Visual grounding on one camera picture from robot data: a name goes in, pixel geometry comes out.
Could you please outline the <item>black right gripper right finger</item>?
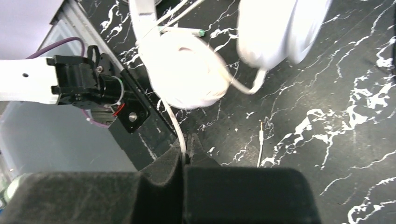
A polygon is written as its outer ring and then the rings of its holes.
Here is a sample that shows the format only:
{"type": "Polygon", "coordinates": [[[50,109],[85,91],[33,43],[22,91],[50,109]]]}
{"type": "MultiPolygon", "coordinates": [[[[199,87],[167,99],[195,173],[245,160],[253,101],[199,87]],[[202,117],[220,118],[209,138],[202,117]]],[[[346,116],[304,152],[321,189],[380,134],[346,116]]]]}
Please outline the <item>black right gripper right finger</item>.
{"type": "Polygon", "coordinates": [[[222,167],[186,136],[185,224],[319,224],[313,192],[293,168],[222,167]]]}

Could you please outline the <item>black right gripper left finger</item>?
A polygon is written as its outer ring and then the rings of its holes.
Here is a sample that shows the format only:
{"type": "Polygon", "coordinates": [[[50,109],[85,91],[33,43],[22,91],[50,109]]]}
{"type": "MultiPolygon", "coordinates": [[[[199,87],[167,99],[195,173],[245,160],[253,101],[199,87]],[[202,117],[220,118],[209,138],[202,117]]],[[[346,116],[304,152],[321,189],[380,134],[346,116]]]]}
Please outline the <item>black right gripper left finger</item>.
{"type": "Polygon", "coordinates": [[[23,177],[3,224],[179,224],[181,152],[175,143],[137,172],[52,172],[23,177]]]}

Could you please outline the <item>white beige headphones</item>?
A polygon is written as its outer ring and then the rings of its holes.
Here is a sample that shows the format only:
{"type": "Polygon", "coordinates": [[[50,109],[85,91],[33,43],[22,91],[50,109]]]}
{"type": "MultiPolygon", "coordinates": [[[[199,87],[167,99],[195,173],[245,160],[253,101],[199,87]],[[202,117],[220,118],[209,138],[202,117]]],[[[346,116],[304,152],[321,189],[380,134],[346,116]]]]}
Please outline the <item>white beige headphones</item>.
{"type": "Polygon", "coordinates": [[[181,162],[186,163],[186,143],[172,111],[208,107],[220,100],[229,86],[253,95],[266,74],[283,60],[298,64],[310,52],[332,5],[330,0],[242,0],[237,19],[236,50],[239,58],[257,69],[251,88],[235,79],[223,58],[206,42],[180,28],[168,30],[163,21],[186,9],[181,1],[161,18],[154,0],[128,2],[138,55],[146,67],[152,89],[161,99],[177,133],[181,162]]]}

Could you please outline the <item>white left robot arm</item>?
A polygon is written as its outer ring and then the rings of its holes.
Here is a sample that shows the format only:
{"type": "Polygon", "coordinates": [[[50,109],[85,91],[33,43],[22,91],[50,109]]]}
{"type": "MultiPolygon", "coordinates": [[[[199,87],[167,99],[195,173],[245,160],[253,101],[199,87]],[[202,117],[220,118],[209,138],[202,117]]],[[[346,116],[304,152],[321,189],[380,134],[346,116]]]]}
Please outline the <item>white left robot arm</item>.
{"type": "Polygon", "coordinates": [[[73,105],[84,110],[120,105],[125,95],[123,81],[105,70],[99,72],[100,60],[96,45],[88,47],[87,57],[1,60],[0,99],[73,105]]]}

